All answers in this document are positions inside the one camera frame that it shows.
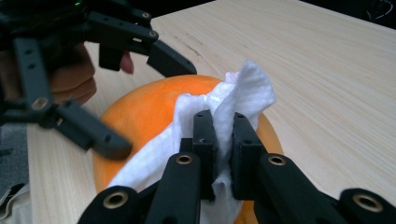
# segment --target orange object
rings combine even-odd
[[[169,77],[139,87],[110,106],[102,116],[102,121],[127,138],[133,148],[131,155],[123,161],[109,160],[93,152],[96,190],[104,190],[125,163],[172,122],[175,103],[180,94],[207,94],[219,82],[221,80],[207,76]],[[269,152],[282,154],[274,128],[263,114],[259,116],[257,134]],[[244,203],[235,223],[252,223],[250,220],[255,220],[251,203]]]

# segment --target white cloth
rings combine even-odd
[[[230,158],[234,112],[245,115],[254,129],[260,113],[276,101],[268,76],[253,61],[246,61],[240,72],[229,72],[205,95],[182,94],[177,98],[173,122],[150,140],[114,176],[109,187],[125,186],[138,192],[155,183],[163,174],[170,156],[178,153],[181,138],[192,138],[192,117],[210,109],[219,142],[219,176],[212,187],[216,200],[201,202],[201,223],[233,223],[241,202],[231,191]]]

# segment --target person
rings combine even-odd
[[[84,44],[76,45],[72,55],[72,63],[49,74],[49,85],[55,104],[61,104],[73,97],[83,105],[96,93],[94,67]],[[128,51],[125,51],[121,58],[120,68],[127,74],[134,72],[134,64]],[[0,80],[5,99],[21,97],[17,62],[9,51],[0,52]]]

